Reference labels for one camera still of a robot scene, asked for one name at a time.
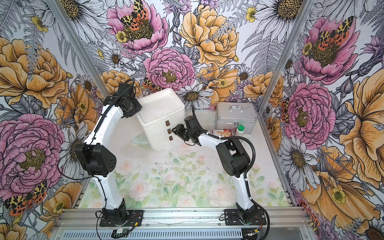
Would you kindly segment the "white drawer cabinet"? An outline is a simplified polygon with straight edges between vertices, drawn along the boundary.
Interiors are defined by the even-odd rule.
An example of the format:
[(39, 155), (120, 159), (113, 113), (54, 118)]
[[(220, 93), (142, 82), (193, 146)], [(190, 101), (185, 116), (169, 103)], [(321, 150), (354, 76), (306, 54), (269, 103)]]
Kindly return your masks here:
[(139, 99), (142, 109), (138, 120), (152, 149), (159, 149), (174, 139), (172, 129), (184, 123), (185, 105), (167, 88)]

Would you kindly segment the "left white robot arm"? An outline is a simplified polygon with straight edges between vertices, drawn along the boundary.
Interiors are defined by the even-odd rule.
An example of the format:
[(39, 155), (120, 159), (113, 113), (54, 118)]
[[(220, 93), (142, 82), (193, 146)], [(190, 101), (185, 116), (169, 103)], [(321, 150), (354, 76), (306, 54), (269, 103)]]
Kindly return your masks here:
[(82, 168), (97, 178), (97, 186), (104, 197), (102, 215), (121, 225), (128, 217), (125, 201), (119, 193), (114, 176), (116, 156), (109, 150), (112, 133), (122, 118), (130, 118), (142, 106), (136, 99), (135, 80), (129, 79), (118, 86), (118, 91), (106, 97), (103, 109), (90, 136), (75, 147), (75, 154)]

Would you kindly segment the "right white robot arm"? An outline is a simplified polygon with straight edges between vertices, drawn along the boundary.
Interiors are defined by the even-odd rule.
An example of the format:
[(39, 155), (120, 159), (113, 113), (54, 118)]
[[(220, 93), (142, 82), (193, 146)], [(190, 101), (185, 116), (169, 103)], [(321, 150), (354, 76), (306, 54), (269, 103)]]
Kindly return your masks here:
[(237, 209), (241, 223), (248, 224), (261, 207), (253, 200), (249, 189), (248, 172), (256, 159), (256, 150), (252, 142), (244, 137), (219, 137), (204, 130), (195, 115), (185, 118), (184, 124), (178, 124), (172, 132), (183, 141), (207, 147), (218, 152), (225, 172), (235, 178)]

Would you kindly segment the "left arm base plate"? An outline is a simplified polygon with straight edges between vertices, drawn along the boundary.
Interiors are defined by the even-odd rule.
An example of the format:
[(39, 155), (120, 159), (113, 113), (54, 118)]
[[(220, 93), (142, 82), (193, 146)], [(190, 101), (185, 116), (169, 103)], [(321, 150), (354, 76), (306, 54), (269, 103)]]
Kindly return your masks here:
[(142, 224), (143, 210), (102, 209), (100, 227), (139, 227)]

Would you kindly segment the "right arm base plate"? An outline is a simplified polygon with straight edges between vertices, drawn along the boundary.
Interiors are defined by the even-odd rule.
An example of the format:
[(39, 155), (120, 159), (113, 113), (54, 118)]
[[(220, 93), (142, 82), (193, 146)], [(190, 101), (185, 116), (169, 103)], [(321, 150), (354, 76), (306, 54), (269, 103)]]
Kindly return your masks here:
[(267, 219), (261, 209), (242, 211), (239, 209), (224, 209), (226, 226), (266, 226)]

